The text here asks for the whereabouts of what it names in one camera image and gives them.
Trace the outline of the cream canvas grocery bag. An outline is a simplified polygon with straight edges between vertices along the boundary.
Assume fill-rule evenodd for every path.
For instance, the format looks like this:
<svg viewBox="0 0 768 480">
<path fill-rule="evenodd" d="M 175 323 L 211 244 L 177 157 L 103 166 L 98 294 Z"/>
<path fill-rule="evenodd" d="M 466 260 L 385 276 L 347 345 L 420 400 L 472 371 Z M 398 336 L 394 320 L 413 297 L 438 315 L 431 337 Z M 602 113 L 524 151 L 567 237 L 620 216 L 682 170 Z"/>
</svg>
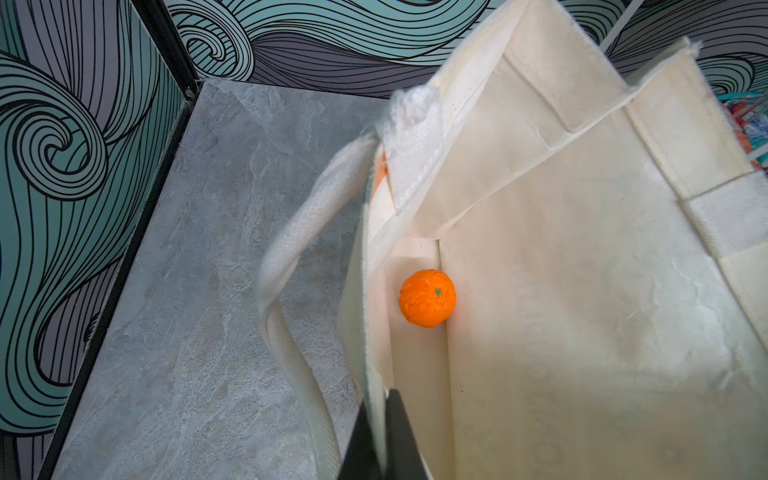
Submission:
<svg viewBox="0 0 768 480">
<path fill-rule="evenodd" d="M 357 194 L 339 331 L 381 475 L 395 389 L 429 479 L 766 477 L 767 180 L 697 54 L 623 79 L 557 2 L 508 1 L 332 158 L 257 281 L 319 478 L 345 453 L 279 296 Z M 428 269 L 435 328 L 398 304 Z"/>
</svg>

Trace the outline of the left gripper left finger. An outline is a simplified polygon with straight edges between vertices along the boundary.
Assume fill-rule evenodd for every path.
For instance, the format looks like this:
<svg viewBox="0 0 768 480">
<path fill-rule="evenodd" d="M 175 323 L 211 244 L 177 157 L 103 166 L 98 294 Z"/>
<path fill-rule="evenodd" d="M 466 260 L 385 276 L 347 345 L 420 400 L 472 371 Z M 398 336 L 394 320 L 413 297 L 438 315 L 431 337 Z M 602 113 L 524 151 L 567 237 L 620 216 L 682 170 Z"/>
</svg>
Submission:
<svg viewBox="0 0 768 480">
<path fill-rule="evenodd" d="M 378 464 L 365 403 L 360 404 L 338 480 L 379 480 Z"/>
</svg>

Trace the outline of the orange mandarin fruit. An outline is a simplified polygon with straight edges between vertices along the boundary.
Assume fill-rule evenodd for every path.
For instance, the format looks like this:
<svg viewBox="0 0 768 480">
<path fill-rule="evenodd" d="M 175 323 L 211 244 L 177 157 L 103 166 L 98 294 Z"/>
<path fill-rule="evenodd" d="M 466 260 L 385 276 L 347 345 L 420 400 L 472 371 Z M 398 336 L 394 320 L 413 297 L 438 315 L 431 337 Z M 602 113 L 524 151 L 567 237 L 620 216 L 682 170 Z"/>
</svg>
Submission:
<svg viewBox="0 0 768 480">
<path fill-rule="evenodd" d="M 445 322 L 457 303 L 451 278 L 442 271 L 421 270 L 407 278 L 400 288 L 398 304 L 404 318 L 422 328 Z"/>
</svg>

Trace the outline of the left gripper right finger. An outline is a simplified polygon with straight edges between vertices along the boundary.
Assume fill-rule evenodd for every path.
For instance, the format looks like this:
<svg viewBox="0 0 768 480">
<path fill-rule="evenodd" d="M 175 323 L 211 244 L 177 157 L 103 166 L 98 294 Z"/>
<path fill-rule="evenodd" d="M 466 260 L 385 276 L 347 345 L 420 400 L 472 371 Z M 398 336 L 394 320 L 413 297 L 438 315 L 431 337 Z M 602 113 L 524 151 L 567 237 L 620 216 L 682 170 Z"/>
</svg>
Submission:
<svg viewBox="0 0 768 480">
<path fill-rule="evenodd" d="M 428 480 L 405 405 L 398 390 L 386 400 L 386 480 Z"/>
</svg>

